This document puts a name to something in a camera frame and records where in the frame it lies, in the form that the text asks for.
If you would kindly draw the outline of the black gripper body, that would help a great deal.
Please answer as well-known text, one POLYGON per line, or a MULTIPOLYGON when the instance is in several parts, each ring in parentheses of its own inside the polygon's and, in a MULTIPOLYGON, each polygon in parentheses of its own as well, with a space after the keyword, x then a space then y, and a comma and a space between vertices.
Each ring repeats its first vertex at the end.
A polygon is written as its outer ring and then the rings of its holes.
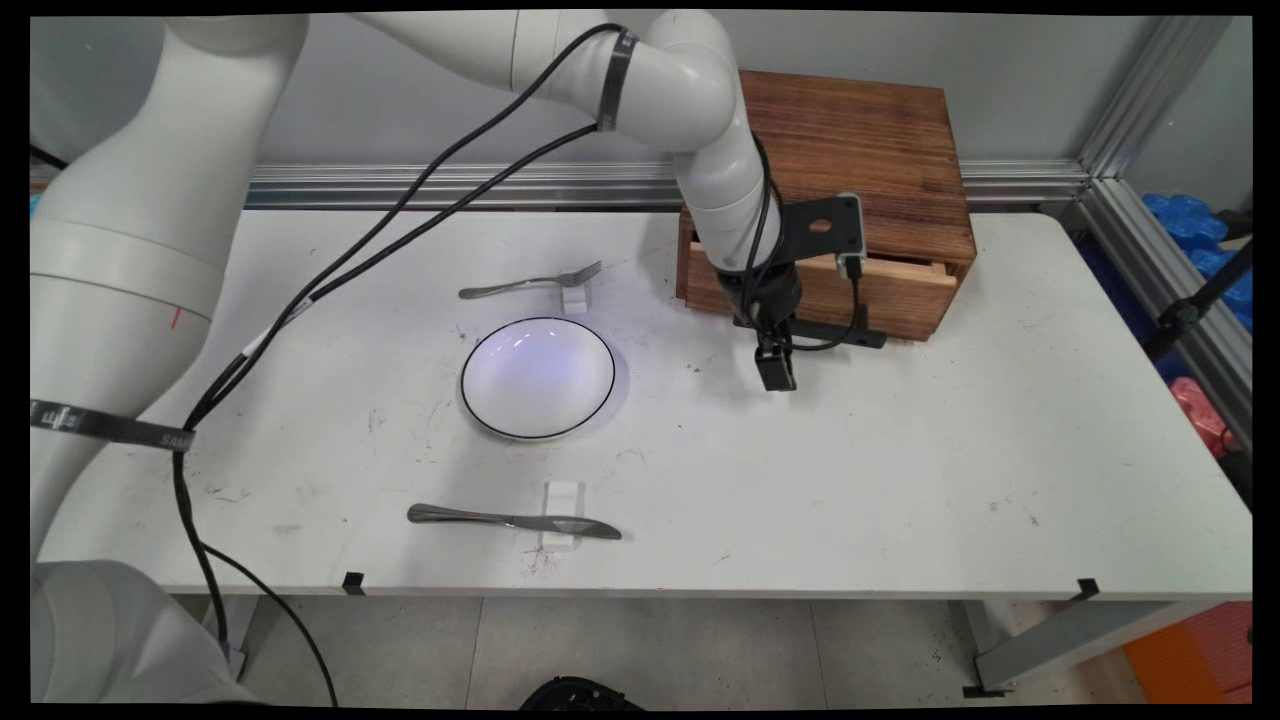
POLYGON ((776 263, 758 275, 722 272, 719 287, 736 327, 753 328, 777 345, 792 345, 791 322, 803 299, 795 263, 776 263))

